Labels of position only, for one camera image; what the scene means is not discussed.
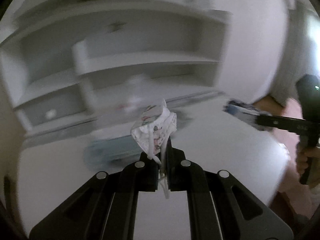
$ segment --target pink surface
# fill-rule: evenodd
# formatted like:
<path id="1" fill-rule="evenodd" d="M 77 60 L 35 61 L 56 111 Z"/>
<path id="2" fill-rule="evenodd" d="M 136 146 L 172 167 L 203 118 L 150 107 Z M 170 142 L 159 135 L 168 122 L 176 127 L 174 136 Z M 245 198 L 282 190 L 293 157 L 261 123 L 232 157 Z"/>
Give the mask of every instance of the pink surface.
<path id="1" fill-rule="evenodd" d="M 289 98 L 282 116 L 302 119 L 299 103 Z M 296 145 L 299 141 L 299 136 L 279 129 L 274 129 L 273 135 L 280 143 L 283 143 L 287 147 L 290 155 L 290 161 L 278 191 L 286 193 L 291 206 L 297 214 L 311 218 L 313 214 L 311 192 L 309 186 L 299 183 L 299 174 L 296 171 Z"/>

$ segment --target white face mask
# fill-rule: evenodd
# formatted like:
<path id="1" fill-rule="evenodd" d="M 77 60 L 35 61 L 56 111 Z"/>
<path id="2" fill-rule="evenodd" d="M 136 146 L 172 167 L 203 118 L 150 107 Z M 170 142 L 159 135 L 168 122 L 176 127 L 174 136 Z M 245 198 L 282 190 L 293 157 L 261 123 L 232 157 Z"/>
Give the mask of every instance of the white face mask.
<path id="1" fill-rule="evenodd" d="M 156 154 L 165 151 L 162 144 L 166 146 L 170 134 L 176 130 L 177 115 L 169 111 L 163 100 L 161 105 L 147 107 L 131 128 L 131 135 L 150 160 L 161 164 Z"/>

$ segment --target black handle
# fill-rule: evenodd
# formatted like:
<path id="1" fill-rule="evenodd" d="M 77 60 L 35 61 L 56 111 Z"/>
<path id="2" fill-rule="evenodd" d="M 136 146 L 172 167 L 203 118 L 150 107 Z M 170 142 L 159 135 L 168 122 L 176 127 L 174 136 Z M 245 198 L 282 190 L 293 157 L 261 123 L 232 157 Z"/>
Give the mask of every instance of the black handle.
<path id="1" fill-rule="evenodd" d="M 307 147 L 316 147 L 319 141 L 319 137 L 318 136 L 312 136 L 308 138 L 308 144 Z M 300 183 L 302 185 L 306 185 L 309 175 L 310 175 L 310 170 L 311 170 L 311 165 L 312 165 L 312 158 L 308 157 L 307 160 L 308 163 L 308 168 L 306 168 L 306 170 L 304 171 L 304 173 L 302 174 L 301 178 L 300 178 Z"/>

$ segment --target small white object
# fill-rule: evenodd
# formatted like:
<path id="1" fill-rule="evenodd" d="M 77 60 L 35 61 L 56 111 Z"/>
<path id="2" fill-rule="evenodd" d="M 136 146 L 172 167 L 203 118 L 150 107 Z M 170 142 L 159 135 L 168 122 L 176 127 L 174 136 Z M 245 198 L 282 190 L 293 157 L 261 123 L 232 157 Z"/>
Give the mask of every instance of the small white object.
<path id="1" fill-rule="evenodd" d="M 124 108 L 125 112 L 128 114 L 138 109 L 139 103 L 141 103 L 142 99 L 133 95 L 127 101 L 127 106 Z"/>
<path id="2" fill-rule="evenodd" d="M 48 112 L 45 113 L 45 117 L 47 120 L 51 120 L 57 116 L 57 110 L 51 109 Z"/>

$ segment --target metal screw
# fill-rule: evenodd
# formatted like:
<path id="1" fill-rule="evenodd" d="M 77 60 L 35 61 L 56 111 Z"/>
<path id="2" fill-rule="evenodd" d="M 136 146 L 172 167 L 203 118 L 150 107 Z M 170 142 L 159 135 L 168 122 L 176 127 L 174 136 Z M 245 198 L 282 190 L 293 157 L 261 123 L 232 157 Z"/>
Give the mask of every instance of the metal screw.
<path id="1" fill-rule="evenodd" d="M 144 167 L 144 162 L 136 162 L 135 164 L 134 164 L 134 166 L 136 166 L 137 168 L 142 168 L 142 167 Z"/>
<path id="2" fill-rule="evenodd" d="M 188 166 L 191 165 L 191 162 L 188 161 L 188 160 L 183 160 L 183 161 L 181 161 L 181 165 L 182 165 L 183 167 L 188 167 Z"/>
<path id="3" fill-rule="evenodd" d="M 229 177 L 229 172 L 223 170 L 223 171 L 219 171 L 219 176 L 223 177 L 223 178 L 227 178 Z"/>
<path id="4" fill-rule="evenodd" d="M 97 173 L 97 179 L 105 179 L 107 177 L 107 174 L 104 171 L 100 171 Z"/>

